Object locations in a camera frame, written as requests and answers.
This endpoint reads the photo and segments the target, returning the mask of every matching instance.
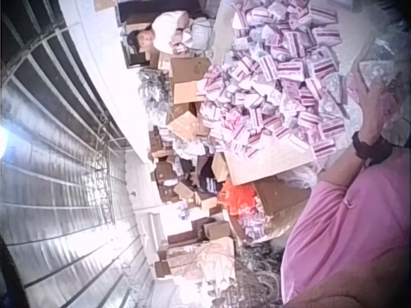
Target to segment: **hand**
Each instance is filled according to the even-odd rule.
[[[368,145],[373,145],[380,137],[385,123],[383,105],[380,99],[385,87],[382,82],[373,82],[370,90],[367,91],[359,72],[354,72],[354,78],[363,114],[363,123],[358,138]]]
[[[182,42],[182,31],[181,30],[176,30],[174,33],[174,36],[170,42],[171,47],[180,44]]]

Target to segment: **white shirt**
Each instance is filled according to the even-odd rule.
[[[166,12],[154,20],[152,24],[155,34],[153,45],[157,50],[169,55],[173,54],[170,42],[174,37],[175,30],[177,30],[177,23],[182,14],[184,11]],[[191,35],[186,31],[183,32],[182,43],[187,47],[192,45]]]

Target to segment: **light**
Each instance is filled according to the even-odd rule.
[[[9,131],[6,128],[0,126],[0,159],[6,152],[8,135]]]

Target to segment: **wrist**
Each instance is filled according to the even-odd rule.
[[[361,128],[360,131],[358,132],[358,139],[361,142],[365,142],[369,146],[372,146],[375,142],[377,142],[379,138],[380,138],[379,133],[376,133],[370,130]]]

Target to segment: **dark hair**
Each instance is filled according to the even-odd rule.
[[[150,30],[152,30],[153,28],[152,28],[152,25],[151,24],[149,24],[145,29],[143,29],[143,30],[134,30],[134,31],[131,31],[128,35],[127,35],[127,44],[130,46],[130,47],[132,47],[132,48],[134,48],[134,51],[136,52],[136,53],[139,53],[140,52],[140,45],[139,45],[139,40],[137,40],[137,36],[138,36],[138,34],[140,33],[140,32],[142,32],[142,31],[150,31]]]

